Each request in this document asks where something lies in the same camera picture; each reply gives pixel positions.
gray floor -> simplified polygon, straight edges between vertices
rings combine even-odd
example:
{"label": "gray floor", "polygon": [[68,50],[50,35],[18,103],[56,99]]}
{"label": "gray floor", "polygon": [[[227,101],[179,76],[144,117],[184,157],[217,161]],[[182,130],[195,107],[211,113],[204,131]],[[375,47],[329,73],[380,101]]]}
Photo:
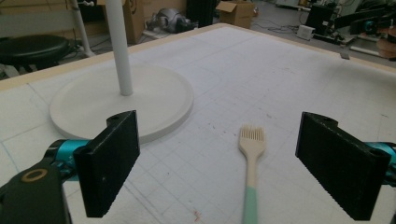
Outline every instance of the gray floor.
{"label": "gray floor", "polygon": [[256,7],[259,8],[259,17],[253,19],[253,23],[250,28],[252,30],[262,32],[268,35],[275,35],[281,38],[321,49],[330,50],[337,53],[347,53],[351,57],[363,59],[365,61],[380,63],[390,67],[396,67],[396,62],[390,62],[389,60],[384,58],[350,50],[349,48],[351,46],[360,43],[359,40],[352,41],[348,45],[341,47],[339,45],[334,45],[317,39],[311,39],[309,41],[301,39],[297,37],[291,29],[288,29],[287,27],[305,24],[308,17],[308,12],[302,10],[299,11],[297,8],[292,7],[277,7],[275,4],[269,2],[255,1],[255,3]]}
{"label": "gray floor", "polygon": [[[298,10],[297,8],[293,7],[278,7],[272,2],[266,2],[262,0],[255,0],[253,2],[259,9],[259,15],[258,17],[253,18],[253,22],[251,23],[250,27],[251,30],[262,32],[268,35],[278,36],[320,49],[326,49],[337,53],[346,53],[350,57],[363,59],[365,61],[379,63],[389,67],[396,67],[396,62],[390,62],[387,59],[350,50],[350,46],[357,44],[356,41],[346,46],[340,46],[317,39],[301,39],[296,36],[297,27],[301,24],[305,24],[306,18],[308,17],[308,12]],[[151,41],[155,39],[154,37],[143,35],[139,40],[139,43]],[[111,40],[108,34],[89,36],[89,41],[90,45],[92,46],[92,51],[96,54],[106,53],[112,50]],[[375,50],[375,44],[372,44],[370,48]],[[62,60],[60,64],[70,63],[82,58],[83,55],[81,53],[71,53],[64,60]],[[3,78],[7,78],[7,76],[5,76],[5,74],[1,74],[0,71],[0,79]]]}

